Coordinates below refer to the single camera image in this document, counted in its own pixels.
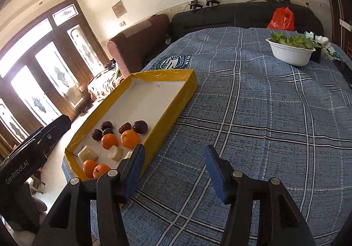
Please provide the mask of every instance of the orange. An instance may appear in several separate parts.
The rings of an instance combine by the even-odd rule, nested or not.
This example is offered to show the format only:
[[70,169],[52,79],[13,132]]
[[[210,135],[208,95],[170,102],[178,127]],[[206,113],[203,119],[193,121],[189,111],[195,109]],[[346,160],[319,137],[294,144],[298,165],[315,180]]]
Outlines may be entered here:
[[93,177],[95,179],[99,179],[103,174],[105,174],[106,172],[108,172],[110,169],[109,166],[107,165],[97,165],[95,168],[94,168],[94,171],[93,171]]
[[106,134],[101,138],[101,145],[104,149],[108,150],[112,146],[118,146],[119,141],[114,134]]
[[93,160],[86,160],[83,163],[83,172],[85,173],[85,175],[89,178],[93,178],[93,171],[94,168],[97,166],[98,164],[93,161]]
[[124,147],[128,149],[134,149],[138,143],[139,143],[139,136],[135,131],[127,130],[122,133],[121,144]]

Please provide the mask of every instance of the decorative glass window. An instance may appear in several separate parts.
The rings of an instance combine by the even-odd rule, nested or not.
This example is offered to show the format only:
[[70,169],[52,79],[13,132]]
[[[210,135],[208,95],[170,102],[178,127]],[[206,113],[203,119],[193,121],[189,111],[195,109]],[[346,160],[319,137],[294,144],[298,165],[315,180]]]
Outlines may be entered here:
[[23,35],[0,59],[0,76],[4,78],[21,56],[50,31],[52,26],[45,19]]
[[51,42],[38,52],[36,60],[56,90],[76,108],[84,95],[78,88],[78,80],[68,68],[55,44]]
[[55,24],[59,26],[78,14],[79,12],[75,4],[71,4],[70,6],[67,6],[61,9],[60,11],[57,11],[54,14],[52,14],[52,17],[54,18]]
[[0,98],[0,121],[6,129],[19,141],[23,142],[29,134],[12,115],[2,98]]
[[67,33],[92,74],[96,76],[104,69],[104,67],[94,52],[92,46],[89,44],[89,41],[84,35],[80,25],[69,29]]
[[27,66],[24,66],[11,81],[16,93],[32,114],[44,126],[61,116],[60,111],[45,95]]

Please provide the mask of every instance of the sofa backrest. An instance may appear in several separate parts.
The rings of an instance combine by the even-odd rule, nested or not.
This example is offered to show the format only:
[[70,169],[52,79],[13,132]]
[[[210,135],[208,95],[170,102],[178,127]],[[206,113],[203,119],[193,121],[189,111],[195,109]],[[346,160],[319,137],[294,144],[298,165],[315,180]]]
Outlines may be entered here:
[[124,78],[141,71],[148,53],[154,47],[165,44],[169,25],[167,15],[156,15],[125,29],[107,43],[107,49]]
[[188,33],[216,27],[266,28],[277,8],[289,7],[295,15],[295,30],[324,35],[323,25],[307,7],[277,2],[245,2],[202,8],[176,14],[171,21],[172,42]]

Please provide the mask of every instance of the blue plaid bedspread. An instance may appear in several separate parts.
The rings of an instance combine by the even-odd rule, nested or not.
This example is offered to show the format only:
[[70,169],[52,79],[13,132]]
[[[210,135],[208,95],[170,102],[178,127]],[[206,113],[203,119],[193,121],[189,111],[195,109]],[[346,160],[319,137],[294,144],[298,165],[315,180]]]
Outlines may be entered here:
[[[249,177],[280,178],[317,245],[328,245],[341,229],[352,210],[352,91],[331,62],[296,68],[275,59],[265,41],[272,32],[191,33],[144,69],[194,69],[199,86],[122,208],[131,245],[219,244],[229,206],[206,172],[207,144]],[[63,170],[70,179],[65,161]],[[94,202],[91,213],[97,236]],[[258,217],[253,204],[249,245]]]

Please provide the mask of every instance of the green vegetable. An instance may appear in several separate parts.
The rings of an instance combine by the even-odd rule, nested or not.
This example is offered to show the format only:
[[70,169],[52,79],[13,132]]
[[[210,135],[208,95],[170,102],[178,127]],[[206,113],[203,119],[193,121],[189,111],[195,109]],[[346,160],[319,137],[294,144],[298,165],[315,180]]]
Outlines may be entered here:
[[313,49],[312,40],[306,39],[303,35],[300,34],[287,38],[283,33],[274,33],[271,35],[270,41],[277,44],[299,47],[301,49]]

